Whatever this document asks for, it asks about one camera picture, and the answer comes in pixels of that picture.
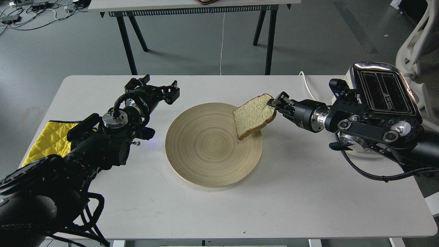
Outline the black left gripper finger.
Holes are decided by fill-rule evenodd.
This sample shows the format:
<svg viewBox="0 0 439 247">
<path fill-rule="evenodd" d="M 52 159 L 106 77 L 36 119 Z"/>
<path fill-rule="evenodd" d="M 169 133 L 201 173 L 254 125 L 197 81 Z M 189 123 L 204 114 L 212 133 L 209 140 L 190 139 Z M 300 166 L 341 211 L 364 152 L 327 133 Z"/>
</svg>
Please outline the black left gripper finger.
<svg viewBox="0 0 439 247">
<path fill-rule="evenodd" d="M 180 97 L 180 88 L 177 86 L 177 80 L 169 86 L 160 86 L 159 90 L 162 94 L 162 100 L 168 105 L 172 105 Z"/>
<path fill-rule="evenodd" d="M 138 79 L 131 78 L 127 82 L 127 84 L 125 85 L 125 92 L 132 92 L 140 86 L 146 86 L 149 81 L 150 81 L 149 74 L 145 75 L 144 77 L 138 78 Z"/>
</svg>

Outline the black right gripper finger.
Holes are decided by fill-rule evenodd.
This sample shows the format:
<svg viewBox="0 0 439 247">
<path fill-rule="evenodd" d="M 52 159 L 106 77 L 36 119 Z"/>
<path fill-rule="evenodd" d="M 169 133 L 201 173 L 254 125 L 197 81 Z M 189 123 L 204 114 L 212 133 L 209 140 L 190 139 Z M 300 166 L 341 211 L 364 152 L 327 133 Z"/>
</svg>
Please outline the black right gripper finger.
<svg viewBox="0 0 439 247">
<path fill-rule="evenodd" d="M 273 107 L 276 109 L 277 112 L 281 113 L 285 118 L 291 119 L 292 118 L 292 105 L 291 104 L 277 104 L 274 103 L 267 103 L 267 105 Z"/>
<path fill-rule="evenodd" d="M 294 106 L 295 101 L 294 100 L 290 100 L 289 95 L 285 92 L 282 91 L 276 98 L 273 99 L 273 105 L 275 107 L 286 107 L 288 106 Z"/>
</svg>

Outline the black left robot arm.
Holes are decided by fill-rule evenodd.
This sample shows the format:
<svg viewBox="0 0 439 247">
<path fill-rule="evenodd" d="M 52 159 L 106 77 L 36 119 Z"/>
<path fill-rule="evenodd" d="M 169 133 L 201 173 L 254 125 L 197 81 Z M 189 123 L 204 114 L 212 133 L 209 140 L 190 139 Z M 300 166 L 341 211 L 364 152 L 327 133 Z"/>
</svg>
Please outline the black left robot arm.
<svg viewBox="0 0 439 247">
<path fill-rule="evenodd" d="M 153 138 L 147 124 L 160 101 L 171 105 L 179 98 L 176 80 L 169 86 L 149 80 L 132 78 L 106 114 L 91 114 L 72 128 L 68 154 L 39 158 L 1 180 L 2 247 L 38 247 L 47 237 L 82 246 L 57 233 L 110 246 L 97 228 L 105 199 L 89 186 L 100 171 L 127 163 L 131 145 L 140 144 L 135 139 Z"/>
</svg>

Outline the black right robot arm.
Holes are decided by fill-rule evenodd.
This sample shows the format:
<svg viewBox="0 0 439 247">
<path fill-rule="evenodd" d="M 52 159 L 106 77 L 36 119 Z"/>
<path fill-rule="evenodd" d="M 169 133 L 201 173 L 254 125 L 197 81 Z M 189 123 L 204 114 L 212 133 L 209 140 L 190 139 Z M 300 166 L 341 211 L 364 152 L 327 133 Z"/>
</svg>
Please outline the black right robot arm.
<svg viewBox="0 0 439 247">
<path fill-rule="evenodd" d="M 342 79 L 330 80 L 329 87 L 336 98 L 329 106 L 310 99 L 295 101 L 284 91 L 268 100 L 268 106 L 300 128 L 313 133 L 322 130 L 335 133 L 336 141 L 329 147 L 340 151 L 348 164 L 365 178 L 389 182 L 438 172 L 438 133 L 422 127 L 419 113 L 414 116 L 377 113 L 368 103 L 360 101 L 365 96 L 362 89 L 350 89 Z M 403 172 L 391 176 L 365 172 L 346 154 L 354 146 L 363 146 L 396 162 Z"/>
</svg>

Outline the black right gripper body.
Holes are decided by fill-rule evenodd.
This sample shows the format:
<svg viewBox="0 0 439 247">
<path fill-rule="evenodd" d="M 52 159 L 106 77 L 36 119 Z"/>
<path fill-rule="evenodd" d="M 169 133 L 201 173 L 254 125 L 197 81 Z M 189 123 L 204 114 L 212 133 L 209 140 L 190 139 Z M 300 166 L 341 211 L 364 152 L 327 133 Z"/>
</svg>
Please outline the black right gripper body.
<svg viewBox="0 0 439 247">
<path fill-rule="evenodd" d="M 290 114 L 290 120 L 298 127 L 313 133 L 324 130 L 324 121 L 330 110 L 325 103 L 306 99 L 302 101 L 292 100 L 286 106 L 286 110 Z"/>
</svg>

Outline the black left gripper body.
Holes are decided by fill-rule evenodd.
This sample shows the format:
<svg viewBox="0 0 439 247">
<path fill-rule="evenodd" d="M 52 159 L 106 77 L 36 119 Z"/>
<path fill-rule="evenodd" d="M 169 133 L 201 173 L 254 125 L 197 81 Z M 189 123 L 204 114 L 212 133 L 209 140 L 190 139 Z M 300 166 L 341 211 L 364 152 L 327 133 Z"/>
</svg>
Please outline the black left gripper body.
<svg viewBox="0 0 439 247">
<path fill-rule="evenodd" d="M 138 112 L 152 112 L 160 101 L 168 102 L 166 93 L 169 91 L 169 86 L 127 85 L 126 92 L 137 95 L 139 100 L 135 101 L 130 97 L 126 100 L 126 106 L 131 106 Z"/>
</svg>

